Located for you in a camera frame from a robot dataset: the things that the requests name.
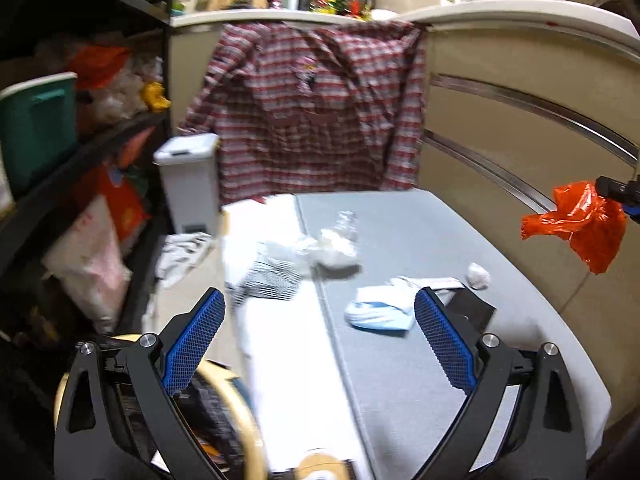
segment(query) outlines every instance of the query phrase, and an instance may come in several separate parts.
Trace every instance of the metal screw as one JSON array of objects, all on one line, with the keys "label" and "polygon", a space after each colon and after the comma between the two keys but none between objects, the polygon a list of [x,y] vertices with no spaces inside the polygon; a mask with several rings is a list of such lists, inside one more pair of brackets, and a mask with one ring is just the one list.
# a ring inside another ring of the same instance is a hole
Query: metal screw
[{"label": "metal screw", "polygon": [[155,345],[157,340],[156,334],[143,334],[140,336],[140,346],[148,348],[149,346]]},{"label": "metal screw", "polygon": [[482,342],[484,346],[488,346],[489,348],[495,348],[500,344],[500,340],[495,334],[484,334],[482,336]]},{"label": "metal screw", "polygon": [[91,341],[84,343],[80,347],[80,353],[84,355],[89,355],[92,352],[94,352],[94,350],[95,350],[95,345]]},{"label": "metal screw", "polygon": [[554,343],[545,343],[543,348],[545,349],[545,352],[549,355],[556,355],[559,352],[558,346],[556,346]]}]

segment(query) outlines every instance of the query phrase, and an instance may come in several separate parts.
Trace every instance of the white trash can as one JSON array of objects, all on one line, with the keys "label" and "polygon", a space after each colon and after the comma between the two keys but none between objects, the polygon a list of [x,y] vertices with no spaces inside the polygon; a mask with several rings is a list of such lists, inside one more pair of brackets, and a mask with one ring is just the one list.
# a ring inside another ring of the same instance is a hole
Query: white trash can
[{"label": "white trash can", "polygon": [[172,137],[154,153],[177,233],[218,232],[216,134]]}]

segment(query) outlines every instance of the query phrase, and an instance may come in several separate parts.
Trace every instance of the orange plastic bag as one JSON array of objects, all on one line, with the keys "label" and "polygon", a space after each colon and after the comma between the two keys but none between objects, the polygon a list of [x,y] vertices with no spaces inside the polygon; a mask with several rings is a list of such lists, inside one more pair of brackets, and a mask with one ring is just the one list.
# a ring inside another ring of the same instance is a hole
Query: orange plastic bag
[{"label": "orange plastic bag", "polygon": [[103,195],[107,201],[120,249],[126,253],[150,217],[133,186],[115,166],[107,163],[97,166],[76,184],[73,191],[80,207],[97,194]]},{"label": "orange plastic bag", "polygon": [[622,205],[596,192],[591,182],[575,182],[554,189],[557,210],[522,218],[520,235],[555,235],[569,240],[569,247],[594,274],[601,274],[618,254],[625,234]]},{"label": "orange plastic bag", "polygon": [[155,126],[149,126],[140,133],[131,137],[131,139],[120,150],[120,158],[118,160],[118,167],[121,170],[126,170],[136,159],[140,156],[142,148],[145,147],[146,140],[156,129]]},{"label": "orange plastic bag", "polygon": [[78,74],[77,90],[103,88],[122,70],[131,51],[123,46],[89,45],[66,68]]}]

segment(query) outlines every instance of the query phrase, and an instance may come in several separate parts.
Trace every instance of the table surface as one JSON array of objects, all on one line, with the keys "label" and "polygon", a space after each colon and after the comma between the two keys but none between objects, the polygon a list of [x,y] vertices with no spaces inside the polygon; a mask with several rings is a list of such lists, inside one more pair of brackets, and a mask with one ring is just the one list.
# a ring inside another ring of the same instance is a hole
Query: table surface
[{"label": "table surface", "polygon": [[[353,211],[358,218],[360,271],[320,277],[317,288],[377,478],[412,478],[444,436],[465,396],[450,386],[416,324],[404,336],[359,330],[345,321],[344,309],[358,287],[383,285],[399,275],[452,276],[464,282],[472,262],[492,277],[487,290],[477,291],[497,309],[488,330],[501,338],[514,335],[516,340],[508,343],[518,348],[557,342],[578,392],[588,447],[590,439],[598,439],[593,435],[602,431],[610,400],[578,341],[529,280],[445,203],[418,189],[301,194],[296,200],[302,231],[311,236],[333,225],[340,210]],[[495,455],[516,393],[517,386],[508,388],[475,466]],[[584,416],[587,406],[593,416]]]}]

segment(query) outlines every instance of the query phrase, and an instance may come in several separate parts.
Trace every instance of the yellow object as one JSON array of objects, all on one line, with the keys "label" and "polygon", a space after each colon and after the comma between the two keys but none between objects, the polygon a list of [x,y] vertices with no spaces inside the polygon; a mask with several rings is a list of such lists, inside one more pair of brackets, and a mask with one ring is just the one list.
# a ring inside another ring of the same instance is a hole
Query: yellow object
[{"label": "yellow object", "polygon": [[[115,339],[137,341],[140,336],[126,334],[114,336]],[[232,384],[232,380],[238,375],[231,370],[217,366],[203,359],[197,369],[198,373],[215,388],[234,420],[238,428],[238,437],[244,448],[244,479],[243,480],[267,480],[267,459],[264,454],[264,444],[260,429],[254,419],[254,414],[246,405],[244,398]],[[69,374],[64,374],[58,383],[56,399],[53,405],[53,425],[58,424],[58,414],[62,405],[62,397],[65,393],[66,382]]]},{"label": "yellow object", "polygon": [[303,458],[295,469],[296,480],[305,480],[316,471],[329,471],[337,480],[349,480],[349,469],[342,460],[322,452],[312,453]]},{"label": "yellow object", "polygon": [[171,106],[171,101],[166,99],[163,94],[164,88],[156,81],[145,83],[140,91],[140,97],[153,112],[160,112]]}]

